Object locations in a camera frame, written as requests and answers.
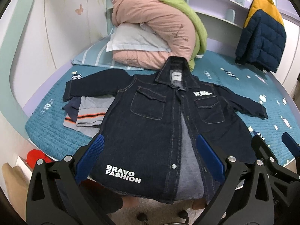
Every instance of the blue gripper pad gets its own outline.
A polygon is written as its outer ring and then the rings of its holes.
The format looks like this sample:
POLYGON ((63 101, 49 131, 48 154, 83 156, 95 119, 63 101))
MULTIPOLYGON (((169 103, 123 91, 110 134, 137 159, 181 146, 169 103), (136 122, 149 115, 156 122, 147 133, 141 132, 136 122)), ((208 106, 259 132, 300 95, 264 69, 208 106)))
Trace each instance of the blue gripper pad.
POLYGON ((104 148, 104 136, 99 134, 76 165, 75 180, 77 184, 86 180, 104 148))
POLYGON ((293 156, 300 156, 300 147, 294 141, 294 139, 288 134, 288 132, 284 132, 281 136, 281 141, 285 144, 285 146, 289 149, 293 156))
POLYGON ((196 146, 200 155, 202 156, 202 159, 205 161, 210 174, 215 180, 219 181, 222 184, 226 178, 225 167, 201 134, 199 134, 196 140, 196 146))

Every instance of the puffer jacket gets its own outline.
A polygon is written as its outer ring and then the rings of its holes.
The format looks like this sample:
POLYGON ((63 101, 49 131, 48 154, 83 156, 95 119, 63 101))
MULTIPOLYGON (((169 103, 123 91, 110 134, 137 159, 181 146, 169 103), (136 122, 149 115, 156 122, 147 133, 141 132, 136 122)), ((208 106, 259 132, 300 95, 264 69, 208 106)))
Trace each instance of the puffer jacket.
POLYGON ((253 64, 276 73, 287 36, 272 0, 253 0, 236 49, 237 64, 253 64))

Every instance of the metal screw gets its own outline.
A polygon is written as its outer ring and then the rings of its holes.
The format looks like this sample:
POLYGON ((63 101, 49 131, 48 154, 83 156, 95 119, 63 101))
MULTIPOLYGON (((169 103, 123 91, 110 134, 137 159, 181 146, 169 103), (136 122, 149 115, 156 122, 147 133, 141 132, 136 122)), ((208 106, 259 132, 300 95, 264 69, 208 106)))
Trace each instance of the metal screw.
POLYGON ((43 162, 44 162, 43 159, 38 159, 38 160, 37 160, 37 165, 41 165, 43 162))
POLYGON ((233 157, 233 156, 229 156, 229 157, 228 157, 228 160, 229 160, 230 162, 235 162, 235 161, 236 161, 236 158, 233 157))
POLYGON ((64 161, 65 162, 69 162, 69 161, 71 161, 72 160, 72 157, 71 156, 65 156, 64 157, 64 161))
POLYGON ((263 165, 263 162, 261 160, 257 160, 256 163, 259 165, 259 166, 262 166, 263 165))

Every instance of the beige fabric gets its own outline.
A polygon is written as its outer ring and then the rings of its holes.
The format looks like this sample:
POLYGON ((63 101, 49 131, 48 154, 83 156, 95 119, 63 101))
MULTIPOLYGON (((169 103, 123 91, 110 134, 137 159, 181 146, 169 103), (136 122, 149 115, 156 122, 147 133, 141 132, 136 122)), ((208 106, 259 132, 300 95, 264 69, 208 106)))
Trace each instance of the beige fabric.
POLYGON ((113 0, 112 23, 147 23, 172 52, 115 51, 115 61, 136 67, 160 69, 166 59, 181 56, 190 60, 196 44, 196 31, 190 19, 176 8, 158 0, 113 0))
POLYGON ((9 201, 19 216, 26 221, 26 200, 29 183, 22 169, 18 166, 12 168, 8 163, 4 163, 2 173, 9 201))

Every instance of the white neck tag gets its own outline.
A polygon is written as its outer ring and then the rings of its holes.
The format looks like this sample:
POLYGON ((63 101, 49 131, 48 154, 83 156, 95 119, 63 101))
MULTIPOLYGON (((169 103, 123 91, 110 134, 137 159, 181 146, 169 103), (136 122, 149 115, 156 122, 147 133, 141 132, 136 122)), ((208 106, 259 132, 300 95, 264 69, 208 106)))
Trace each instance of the white neck tag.
POLYGON ((172 81, 182 81, 182 73, 172 73, 172 81))

